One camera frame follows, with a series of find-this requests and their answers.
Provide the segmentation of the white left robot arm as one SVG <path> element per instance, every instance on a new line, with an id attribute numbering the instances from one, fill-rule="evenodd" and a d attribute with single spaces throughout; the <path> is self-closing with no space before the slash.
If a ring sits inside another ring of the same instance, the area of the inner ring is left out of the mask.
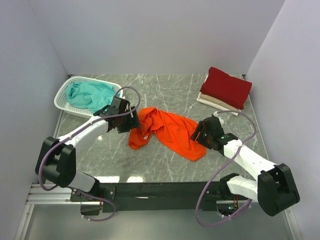
<path id="1" fill-rule="evenodd" d="M 139 126 L 136 106 L 115 96 L 111 104 L 96 111 L 75 130 L 59 138 L 47 137 L 42 143 L 35 167 L 41 188 L 53 190 L 44 185 L 45 181 L 50 181 L 55 187 L 79 192 L 88 201 L 101 197 L 100 181 L 77 170 L 77 155 L 99 136 L 113 129 L 118 133 L 127 133 Z"/>

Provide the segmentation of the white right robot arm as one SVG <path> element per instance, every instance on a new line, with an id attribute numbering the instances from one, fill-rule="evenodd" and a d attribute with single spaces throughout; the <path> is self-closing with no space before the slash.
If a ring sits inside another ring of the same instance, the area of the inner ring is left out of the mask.
<path id="1" fill-rule="evenodd" d="M 250 180 L 229 174 L 220 179 L 217 191 L 206 191 L 205 196 L 219 201 L 242 196 L 258 202 L 271 217 L 300 202 L 291 169 L 263 158 L 234 134 L 225 133 L 218 117 L 212 115 L 200 121 L 190 139 L 233 160 L 253 177 Z"/>

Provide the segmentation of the orange t shirt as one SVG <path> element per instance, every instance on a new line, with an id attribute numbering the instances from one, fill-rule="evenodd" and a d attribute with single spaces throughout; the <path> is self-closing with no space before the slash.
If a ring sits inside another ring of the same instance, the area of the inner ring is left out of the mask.
<path id="1" fill-rule="evenodd" d="M 155 135 L 164 146 L 190 161 L 206 155 L 207 149 L 191 140 L 198 125 L 194 120 L 155 107 L 142 108 L 138 118 L 140 127 L 132 129 L 128 138 L 131 149 L 140 149 Z"/>

